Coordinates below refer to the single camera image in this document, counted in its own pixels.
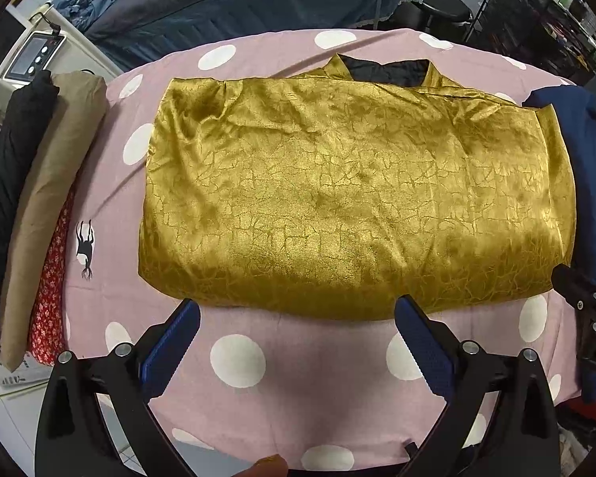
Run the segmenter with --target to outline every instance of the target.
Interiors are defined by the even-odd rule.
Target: rolled black fabric
[[[43,70],[11,95],[0,130],[0,291],[20,193],[51,120],[59,89]]]

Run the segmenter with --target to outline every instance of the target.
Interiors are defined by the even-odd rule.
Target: pink polka dot tablecloth
[[[267,33],[177,52],[123,74],[108,87],[110,110],[75,195],[69,230],[84,221],[83,238],[90,232],[93,245],[90,253],[76,237],[68,240],[71,350],[92,357],[137,341],[178,304],[137,274],[145,154],[170,80],[287,77],[323,66],[334,52],[380,63],[430,59],[460,84],[518,103],[539,87],[569,84],[412,30]],[[183,443],[251,461],[280,454],[292,468],[394,464],[407,460],[409,441],[421,444],[445,404],[430,392],[392,320],[308,320],[243,308],[203,307],[201,314],[168,389],[150,403],[164,431]],[[534,348],[555,402],[578,395],[575,316],[557,293],[433,318],[488,352]],[[486,396],[466,444],[482,439],[494,400]]]

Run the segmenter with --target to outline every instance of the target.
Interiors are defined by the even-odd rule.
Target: control panel
[[[51,62],[65,39],[62,34],[33,32],[7,69],[4,80],[20,84],[31,82]]]

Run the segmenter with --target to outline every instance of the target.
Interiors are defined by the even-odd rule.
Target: gold garment
[[[160,292],[374,320],[537,295],[571,258],[551,106],[474,89],[174,79],[147,160],[139,274]]]
[[[329,62],[322,68],[313,68],[303,74],[294,75],[292,79],[310,79],[313,77],[322,77],[325,79],[341,79],[343,81],[353,81],[353,77],[345,66],[343,61],[340,59],[338,54],[335,54]]]

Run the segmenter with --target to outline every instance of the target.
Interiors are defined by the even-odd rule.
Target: deer print
[[[91,221],[88,221],[88,234],[86,239],[82,236],[82,227],[84,221],[75,227],[75,233],[77,235],[77,254],[83,254],[86,257],[86,267],[82,271],[82,277],[86,280],[90,280],[93,276],[91,271],[91,261],[93,259],[93,242],[95,242],[95,236],[93,235],[93,228],[91,227]]]

